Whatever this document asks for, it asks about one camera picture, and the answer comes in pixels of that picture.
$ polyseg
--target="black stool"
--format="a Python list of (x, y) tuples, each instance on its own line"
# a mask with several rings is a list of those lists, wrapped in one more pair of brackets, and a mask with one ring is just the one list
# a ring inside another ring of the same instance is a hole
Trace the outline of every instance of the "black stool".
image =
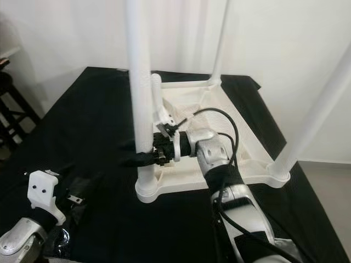
[[(11, 111), (6, 106), (1, 99), (1, 96), (5, 93), (8, 93), (14, 99), (14, 101), (22, 108), (23, 112)], [(23, 140), (27, 135), (21, 127), (20, 122), (23, 121), (24, 118), (29, 117), (35, 124), (38, 124), (40, 118), (13, 86), (11, 76), (5, 72), (0, 72), (0, 112), (9, 123), (9, 125), (5, 127), (0, 121), (0, 137), (2, 139), (2, 144), (5, 144), (10, 151), (14, 151), (17, 148), (17, 143), (13, 140), (13, 137), (18, 135), (21, 140)]]

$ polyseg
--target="table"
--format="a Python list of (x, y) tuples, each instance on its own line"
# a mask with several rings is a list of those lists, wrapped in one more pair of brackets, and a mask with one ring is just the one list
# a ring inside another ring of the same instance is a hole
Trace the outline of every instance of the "table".
[[(164, 82), (203, 80), (208, 75), (158, 72)], [(247, 76), (222, 76), (222, 87), (245, 121), (275, 158), (285, 144)], [(208, 190), (137, 200), (135, 168), (120, 165), (134, 152), (128, 72), (88, 67), (62, 95), (40, 125), (13, 153), (0, 173), (0, 192), (24, 180), (24, 170), (74, 162), (62, 189), (76, 176), (103, 179), (72, 234), (70, 258), (80, 262), (219, 262), (218, 239)], [(264, 209), (289, 229), (318, 262), (349, 262), (320, 202), (296, 164), (281, 189), (250, 188)], [(26, 186), (0, 201), (0, 235), (30, 212)], [(280, 237), (286, 234), (274, 223)]]

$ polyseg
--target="stool leg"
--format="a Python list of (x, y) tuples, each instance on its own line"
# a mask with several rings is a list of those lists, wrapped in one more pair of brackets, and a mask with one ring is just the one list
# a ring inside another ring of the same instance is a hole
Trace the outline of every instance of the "stool leg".
[[(0, 112), (5, 117), (5, 119), (9, 123), (9, 125), (11, 125), (11, 124), (16, 122), (15, 117), (13, 117), (13, 115), (11, 114), (9, 108), (7, 108), (7, 106), (2, 101), (2, 99), (0, 99)], [(25, 131), (23, 130), (23, 128), (21, 127), (21, 125), (19, 123), (18, 124), (14, 124), (13, 129), (16, 131), (17, 135), (21, 137), (22, 140), (26, 137), (27, 134), (25, 133)]]
[(38, 125), (40, 122), (40, 118), (37, 113), (33, 110), (33, 108), (28, 104), (28, 102), (22, 97), (19, 91), (15, 88), (15, 86), (11, 86), (8, 90), (12, 98), (17, 102), (17, 104), (22, 108), (22, 110), (32, 119), (32, 121)]
[(7, 131), (6, 127), (0, 121), (0, 137), (3, 139), (4, 144), (9, 148), (10, 151), (14, 151), (17, 148), (17, 143), (11, 137), (9, 131)]

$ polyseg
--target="white backdrop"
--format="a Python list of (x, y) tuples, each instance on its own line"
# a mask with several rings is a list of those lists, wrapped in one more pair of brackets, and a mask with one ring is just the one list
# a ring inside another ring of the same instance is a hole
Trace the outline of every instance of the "white backdrop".
[[(223, 73), (253, 77), (292, 139), (351, 42), (351, 1), (234, 1)], [(225, 0), (147, 4), (152, 68), (210, 72)], [(21, 47), (9, 71), (41, 115), (86, 66), (128, 66), (122, 0), (0, 0), (0, 22), (1, 42)], [(300, 159), (351, 163), (350, 114), (348, 88)]]

